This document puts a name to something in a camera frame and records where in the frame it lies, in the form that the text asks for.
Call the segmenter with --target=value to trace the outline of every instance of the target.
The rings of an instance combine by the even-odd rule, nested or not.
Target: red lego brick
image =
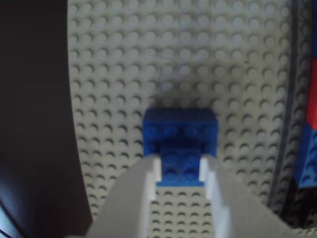
[[[312,127],[317,129],[317,58],[312,60],[312,76],[309,85],[309,97],[306,110],[306,121]]]

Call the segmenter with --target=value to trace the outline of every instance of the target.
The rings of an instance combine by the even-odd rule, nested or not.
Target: blue lego brick
[[[165,143],[160,152],[162,182],[157,186],[204,186],[199,181],[201,150],[197,142]]]
[[[143,119],[144,155],[159,153],[163,142],[197,141],[216,156],[218,122],[208,109],[148,109]]]
[[[218,122],[208,109],[148,109],[143,119],[144,155],[160,154],[157,186],[203,186],[201,155],[216,156]]]
[[[293,177],[299,188],[317,186],[317,130],[305,122]]]

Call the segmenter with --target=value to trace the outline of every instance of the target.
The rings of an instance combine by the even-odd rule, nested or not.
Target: lego
[[[311,12],[311,7],[296,8],[293,5],[297,2],[307,1],[68,1],[74,124],[94,218],[99,213],[95,205],[101,208],[105,201],[105,195],[97,189],[98,182],[107,188],[107,196],[116,178],[143,157],[138,128],[148,108],[212,108],[221,122],[217,159],[230,166],[245,186],[256,184],[264,203],[274,184],[277,188],[284,186],[285,176],[269,172],[279,168],[278,161],[284,161],[281,171],[289,167],[293,159],[288,155],[297,150],[296,144],[286,142],[300,136],[290,124],[288,139],[281,139],[284,118],[294,121],[296,115],[284,117],[281,110],[286,109],[286,104],[280,101],[296,101],[297,89],[305,87],[309,69],[290,73],[290,60],[295,62],[291,68],[296,68],[306,65],[306,61],[296,61],[297,58],[311,54],[311,50],[306,50],[311,45],[310,37],[301,30],[303,26],[310,29],[310,15],[303,9]],[[293,19],[303,26],[293,27]],[[295,36],[304,41],[294,44]],[[303,49],[301,55],[294,54],[294,48]],[[290,80],[302,84],[296,85],[292,93]],[[125,133],[121,133],[121,126],[126,128]],[[261,136],[253,136],[260,131]],[[92,143],[93,138],[100,141],[98,148]],[[124,147],[120,146],[122,140],[127,142]],[[253,148],[259,143],[264,148],[274,145],[278,151],[282,143],[286,151],[282,155],[272,153],[270,158],[266,154],[256,156],[261,166],[253,168]],[[96,161],[95,151],[99,152],[100,161]],[[103,167],[94,166],[96,162]],[[279,177],[283,179],[275,182],[273,178]],[[284,190],[276,190],[272,204],[282,204]],[[177,227],[184,230],[182,237],[208,237],[207,231],[213,233],[203,187],[158,187],[158,193],[161,200],[159,205],[153,205],[151,219],[159,223],[150,224],[150,238],[179,236],[175,229],[178,223],[181,225]],[[193,199],[197,206],[191,206]],[[172,216],[163,212],[166,207]],[[197,225],[188,225],[187,216],[178,215],[182,212],[187,216],[198,213],[191,216]]]
[[[157,186],[203,186],[199,181],[198,143],[165,143],[160,151],[162,181]]]
[[[202,153],[216,156],[218,122],[208,109],[148,109],[143,120],[144,155],[160,153],[162,144],[197,141]]]
[[[306,122],[293,175],[297,186],[317,186],[317,130]]]
[[[312,74],[309,88],[306,121],[315,130],[317,129],[317,59],[312,59]]]
[[[218,123],[208,109],[148,109],[143,119],[144,155],[160,154],[162,182],[157,186],[203,186],[199,162],[216,156]]]

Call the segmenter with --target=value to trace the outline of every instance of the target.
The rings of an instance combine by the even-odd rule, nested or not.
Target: gray lego baseplate
[[[309,1],[294,2],[68,1],[73,115],[94,218],[116,178],[142,158],[141,122],[151,107],[213,109],[217,158],[281,211],[310,68]],[[212,236],[203,188],[157,193],[149,237]]]

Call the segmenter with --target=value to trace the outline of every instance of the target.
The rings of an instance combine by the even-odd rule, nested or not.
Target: dark background
[[[72,118],[67,1],[2,0],[0,60],[0,206],[16,228],[1,223],[0,234],[84,235],[92,218]]]

